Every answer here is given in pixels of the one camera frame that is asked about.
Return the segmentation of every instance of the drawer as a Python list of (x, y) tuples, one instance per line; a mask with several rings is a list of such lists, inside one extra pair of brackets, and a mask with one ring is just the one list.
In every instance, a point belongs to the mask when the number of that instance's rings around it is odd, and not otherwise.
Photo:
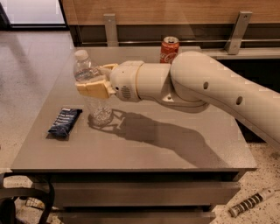
[(214, 213), (202, 212), (189, 208), (102, 208), (74, 209), (69, 213), (61, 213), (59, 218), (65, 224), (208, 224)]
[(154, 207), (227, 204), (237, 182), (53, 183), (56, 207)]

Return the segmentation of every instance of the red can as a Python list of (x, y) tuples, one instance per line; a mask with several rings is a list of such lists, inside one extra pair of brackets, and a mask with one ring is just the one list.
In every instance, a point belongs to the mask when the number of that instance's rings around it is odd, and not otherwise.
[(179, 40), (174, 37), (166, 37), (161, 43), (160, 63), (172, 63), (178, 54)]

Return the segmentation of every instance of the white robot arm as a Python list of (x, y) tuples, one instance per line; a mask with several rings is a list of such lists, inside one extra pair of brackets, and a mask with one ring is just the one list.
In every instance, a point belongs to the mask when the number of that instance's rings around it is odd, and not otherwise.
[(203, 53), (183, 52), (171, 65), (126, 61), (109, 79), (108, 94), (122, 101), (151, 100), (190, 113), (213, 104), (280, 148), (280, 94), (244, 79)]

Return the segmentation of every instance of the clear water bottle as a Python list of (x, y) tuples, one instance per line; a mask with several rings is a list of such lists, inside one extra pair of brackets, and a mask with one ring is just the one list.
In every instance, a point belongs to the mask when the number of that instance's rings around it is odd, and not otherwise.
[[(79, 50), (75, 54), (74, 77), (79, 83), (94, 82), (106, 79), (86, 50)], [(108, 100), (83, 95), (91, 115), (91, 123), (95, 126), (105, 126), (112, 121), (112, 108)]]

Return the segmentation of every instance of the speckled floor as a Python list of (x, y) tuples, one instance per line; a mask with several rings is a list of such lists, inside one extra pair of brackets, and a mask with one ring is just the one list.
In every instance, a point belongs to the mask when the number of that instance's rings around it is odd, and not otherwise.
[[(74, 49), (68, 31), (0, 31), (0, 172), (10, 167), (45, 98)], [(280, 151), (266, 143), (250, 143), (257, 171), (241, 179), (241, 190), (225, 206), (217, 206), (212, 224), (280, 223), (280, 192), (260, 205), (232, 218), (228, 209), (263, 188), (280, 190)], [(26, 178), (6, 180), (6, 186), (28, 186)], [(36, 223), (40, 211), (17, 201), (17, 217)], [(55, 213), (49, 219), (60, 223)]]

